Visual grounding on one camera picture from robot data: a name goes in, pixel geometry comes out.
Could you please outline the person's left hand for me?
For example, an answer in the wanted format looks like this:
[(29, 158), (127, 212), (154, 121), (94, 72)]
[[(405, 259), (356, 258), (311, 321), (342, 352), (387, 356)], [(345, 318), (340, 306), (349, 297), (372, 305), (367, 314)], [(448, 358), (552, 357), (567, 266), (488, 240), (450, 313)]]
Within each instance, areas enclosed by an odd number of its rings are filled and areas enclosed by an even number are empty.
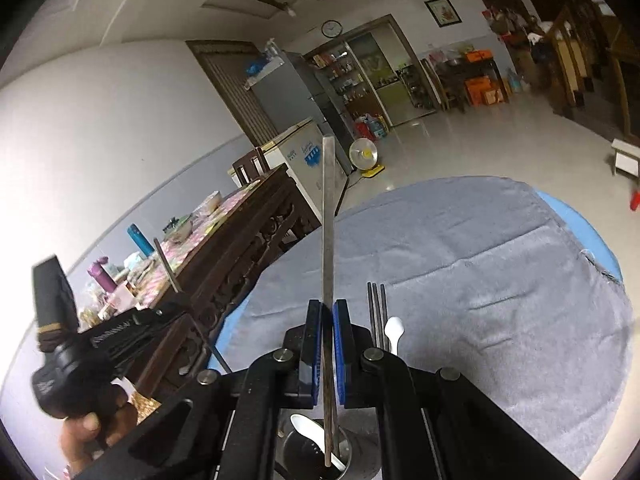
[[(137, 425), (138, 412), (134, 404), (125, 398), (118, 400), (118, 410), (105, 430), (104, 440), (110, 448)], [(87, 444), (96, 440), (102, 431), (99, 417), (89, 413), (81, 418), (68, 418), (63, 422), (60, 448), (67, 460), (70, 475), (74, 476), (86, 469), (92, 462), (92, 454)]]

